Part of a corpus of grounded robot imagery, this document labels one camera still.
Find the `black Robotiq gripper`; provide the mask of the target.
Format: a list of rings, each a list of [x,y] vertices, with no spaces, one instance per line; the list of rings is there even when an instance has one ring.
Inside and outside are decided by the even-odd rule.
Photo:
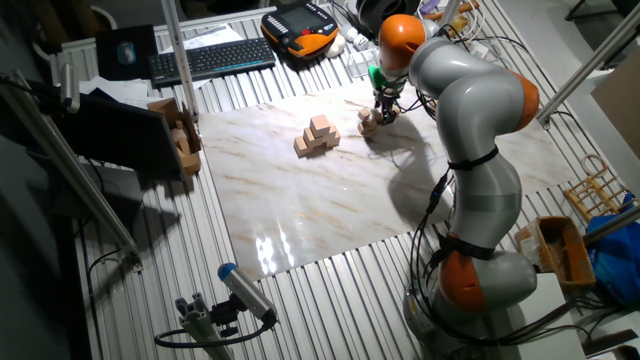
[[[391,111],[396,104],[397,99],[400,97],[400,92],[395,88],[384,88],[375,91],[375,108],[382,112],[381,124],[388,124],[389,114],[387,111]],[[391,111],[390,124],[393,124],[398,118],[399,112],[396,110]]]

